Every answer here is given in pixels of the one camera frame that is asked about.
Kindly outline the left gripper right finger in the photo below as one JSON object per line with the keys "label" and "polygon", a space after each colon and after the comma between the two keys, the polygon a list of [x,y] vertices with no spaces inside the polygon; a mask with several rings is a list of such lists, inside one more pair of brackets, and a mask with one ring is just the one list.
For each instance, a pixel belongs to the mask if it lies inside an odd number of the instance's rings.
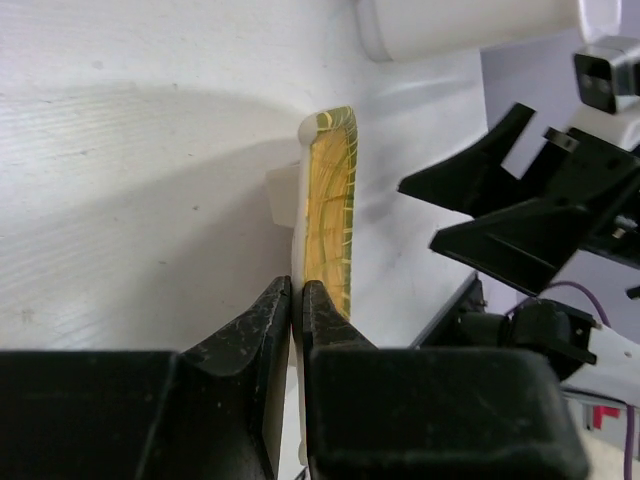
{"label": "left gripper right finger", "polygon": [[588,456],[546,356],[471,345],[471,313],[423,348],[317,347],[305,370],[314,479],[584,479]]}

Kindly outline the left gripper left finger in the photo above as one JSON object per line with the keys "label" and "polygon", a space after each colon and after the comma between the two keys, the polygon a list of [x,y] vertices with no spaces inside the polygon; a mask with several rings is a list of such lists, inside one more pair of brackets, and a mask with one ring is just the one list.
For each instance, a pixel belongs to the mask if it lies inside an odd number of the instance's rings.
{"label": "left gripper left finger", "polygon": [[273,479],[291,280],[185,352],[5,350],[5,479]]}

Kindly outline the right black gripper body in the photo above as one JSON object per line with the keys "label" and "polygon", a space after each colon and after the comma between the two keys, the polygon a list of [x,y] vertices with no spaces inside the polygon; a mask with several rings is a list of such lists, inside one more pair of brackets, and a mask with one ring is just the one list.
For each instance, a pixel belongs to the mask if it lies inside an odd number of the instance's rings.
{"label": "right black gripper body", "polygon": [[545,260],[563,265],[578,250],[639,263],[639,150],[571,128],[553,128],[525,174],[525,198],[541,209],[535,231]]}

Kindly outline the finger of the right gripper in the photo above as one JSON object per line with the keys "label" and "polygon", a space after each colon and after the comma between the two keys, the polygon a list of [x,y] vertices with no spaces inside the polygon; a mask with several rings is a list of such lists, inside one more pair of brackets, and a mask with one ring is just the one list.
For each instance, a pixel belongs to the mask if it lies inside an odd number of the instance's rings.
{"label": "finger of the right gripper", "polygon": [[570,260],[592,215],[579,204],[530,200],[438,231],[430,248],[527,295],[537,295]]}
{"label": "finger of the right gripper", "polygon": [[502,163],[535,111],[514,104],[483,137],[437,164],[403,178],[398,191],[466,215],[487,215],[521,200],[520,180]]}

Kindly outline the fan-shaped woven bamboo tray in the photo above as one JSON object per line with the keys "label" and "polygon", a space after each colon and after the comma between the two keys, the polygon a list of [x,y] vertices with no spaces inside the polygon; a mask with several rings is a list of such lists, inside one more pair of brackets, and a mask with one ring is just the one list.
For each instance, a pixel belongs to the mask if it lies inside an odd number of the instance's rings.
{"label": "fan-shaped woven bamboo tray", "polygon": [[351,325],[351,269],[358,128],[354,110],[314,113],[298,129],[300,161],[266,175],[275,224],[293,231],[292,344],[299,431],[306,431],[305,370],[317,347],[352,347],[366,339]]}

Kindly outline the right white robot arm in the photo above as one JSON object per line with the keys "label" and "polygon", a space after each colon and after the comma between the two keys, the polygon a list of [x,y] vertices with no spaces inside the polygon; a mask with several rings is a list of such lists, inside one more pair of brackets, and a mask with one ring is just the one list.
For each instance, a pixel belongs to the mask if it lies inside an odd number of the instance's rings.
{"label": "right white robot arm", "polygon": [[545,133],[515,177],[503,163],[533,114],[514,105],[476,143],[405,177],[398,189],[467,216],[436,232],[434,252],[528,296],[487,323],[464,319],[457,332],[465,343],[536,351],[572,390],[637,404],[638,346],[603,318],[543,293],[578,251],[638,266],[639,114],[582,108],[576,124]]}

